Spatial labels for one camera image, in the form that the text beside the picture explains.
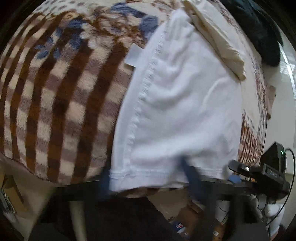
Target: fleece blanket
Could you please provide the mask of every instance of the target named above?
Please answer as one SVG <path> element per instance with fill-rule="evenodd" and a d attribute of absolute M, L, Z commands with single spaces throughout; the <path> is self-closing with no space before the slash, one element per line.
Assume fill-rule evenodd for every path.
<path fill-rule="evenodd" d="M 215 0 L 222 15 L 241 28 Z M 50 0 L 18 28 L 0 58 L 0 152 L 61 184 L 100 174 L 132 69 L 123 63 L 180 8 L 175 0 Z M 252 78 L 242 82 L 238 159 L 256 163 L 266 129 L 261 59 L 247 48 Z"/>

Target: black cable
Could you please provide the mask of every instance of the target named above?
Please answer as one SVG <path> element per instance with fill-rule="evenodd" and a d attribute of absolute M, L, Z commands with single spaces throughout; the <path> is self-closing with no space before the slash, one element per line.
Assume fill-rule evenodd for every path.
<path fill-rule="evenodd" d="M 264 146 L 265 146 L 265 140 L 266 140 L 266 132 L 267 132 L 267 115 L 266 115 L 266 126 L 265 126 L 265 137 L 264 137 L 264 143 L 263 143 L 263 150 L 262 150 L 262 153 L 261 153 L 261 156 L 263 154 L 263 151 L 264 151 Z"/>
<path fill-rule="evenodd" d="M 271 221 L 269 221 L 269 222 L 266 224 L 266 226 L 269 225 L 273 220 L 275 220 L 276 217 L 277 217 L 277 216 L 280 214 L 280 212 L 283 210 L 284 206 L 286 205 L 286 203 L 287 203 L 287 201 L 288 201 L 288 198 L 289 198 L 289 196 L 290 196 L 290 193 L 291 193 L 291 191 L 292 191 L 292 187 L 293 187 L 293 183 L 294 183 L 294 179 L 295 179 L 295 166 L 296 166 L 296 163 L 295 163 L 295 155 L 294 155 L 293 151 L 292 151 L 290 148 L 285 149 L 285 154 L 286 154 L 286 151 L 290 151 L 290 152 L 292 153 L 293 160 L 294 160 L 294 172 L 293 172 L 293 179 L 292 179 L 292 183 L 291 183 L 291 188 L 290 188 L 290 191 L 289 191 L 289 193 L 288 193 L 287 199 L 286 199 L 286 201 L 284 202 L 282 208 L 281 208 L 280 211 L 279 211 L 279 212 L 273 217 L 273 219 L 272 219 Z"/>
<path fill-rule="evenodd" d="M 216 206 L 218 207 L 218 208 L 220 208 L 217 204 L 216 204 Z M 223 212 L 226 212 L 226 213 L 228 213 L 227 211 L 225 211 L 225 210 L 223 210 L 222 208 L 220 208 Z"/>
<path fill-rule="evenodd" d="M 270 234 L 270 225 L 269 225 L 269 227 L 268 227 L 268 229 L 267 229 L 267 232 L 268 232 L 268 237 L 269 237 L 269 240 L 271 240 L 271 234 Z"/>

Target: black device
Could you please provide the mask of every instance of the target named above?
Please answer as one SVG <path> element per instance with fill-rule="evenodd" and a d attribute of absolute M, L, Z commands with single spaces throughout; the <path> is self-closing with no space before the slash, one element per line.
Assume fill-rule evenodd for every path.
<path fill-rule="evenodd" d="M 189 181 L 189 193 L 200 200 L 205 206 L 204 220 L 196 226 L 190 241 L 211 241 L 213 238 L 213 221 L 215 219 L 215 203 L 220 197 L 227 196 L 230 200 L 228 221 L 223 240 L 269 240 L 267 223 L 259 217 L 255 207 L 250 203 L 247 195 L 265 194 L 266 204 L 290 195 L 290 184 L 285 179 L 286 155 L 284 147 L 274 143 L 261 157 L 260 166 L 248 166 L 235 160 L 229 162 L 229 169 L 245 177 L 252 177 L 254 181 L 240 180 L 238 183 L 223 182 L 221 180 L 202 180 L 201 175 L 194 168 L 181 159 L 181 165 Z"/>
<path fill-rule="evenodd" d="M 285 173 L 287 159 L 283 145 L 274 142 L 260 158 L 260 164 L 264 163 L 281 173 Z"/>
<path fill-rule="evenodd" d="M 258 194 L 265 194 L 271 199 L 278 200 L 284 198 L 290 191 L 290 183 L 286 181 L 285 174 L 266 163 L 261 163 L 259 167 L 249 167 L 232 160 L 228 167 L 245 177 L 254 178 Z"/>

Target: brown striped blanket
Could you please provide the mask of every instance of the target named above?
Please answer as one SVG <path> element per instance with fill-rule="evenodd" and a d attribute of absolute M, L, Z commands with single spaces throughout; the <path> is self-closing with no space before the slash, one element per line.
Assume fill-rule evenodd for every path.
<path fill-rule="evenodd" d="M 44 2 L 1 55 L 0 152 L 55 183 L 98 175 L 110 161 L 113 129 L 132 74 L 123 59 L 133 43 L 145 47 L 180 6 L 175 0 Z M 252 164 L 262 153 L 267 120 L 261 63 L 249 54 L 256 77 L 242 84 L 247 108 L 238 159 Z"/>

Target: white wall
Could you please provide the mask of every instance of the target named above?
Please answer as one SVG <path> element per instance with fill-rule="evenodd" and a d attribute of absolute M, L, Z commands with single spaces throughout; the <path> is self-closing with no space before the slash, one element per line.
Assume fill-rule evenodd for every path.
<path fill-rule="evenodd" d="M 286 179 L 291 183 L 293 175 L 287 174 Z M 285 212 L 282 219 L 282 224 L 285 227 L 288 227 L 292 219 L 294 218 L 296 214 L 296 183 L 294 183 L 294 187 L 292 188 L 290 197 L 285 205 Z M 278 201 L 278 203 L 284 203 L 286 199 L 282 199 Z"/>
<path fill-rule="evenodd" d="M 272 107 L 271 120 L 268 121 L 266 142 L 264 149 L 268 149 L 269 146 L 277 141 L 281 143 L 284 148 L 293 149 L 296 154 L 295 146 L 295 99 L 292 89 L 292 83 L 289 74 L 292 73 L 293 77 L 296 77 L 296 51 L 288 41 L 287 37 L 282 33 L 284 42 L 284 52 L 289 62 L 287 64 L 284 58 L 281 58 L 279 67 L 273 68 L 264 66 L 265 80 L 276 87 L 276 97 L 274 105 Z M 293 178 L 293 157 L 290 152 L 287 152 L 287 164 L 288 169 L 286 179 L 291 183 Z M 286 199 L 278 201 L 278 203 L 284 203 Z M 290 197 L 285 205 L 285 213 L 282 219 L 282 224 L 286 227 L 290 224 L 294 215 L 296 214 L 296 183 L 291 191 Z"/>

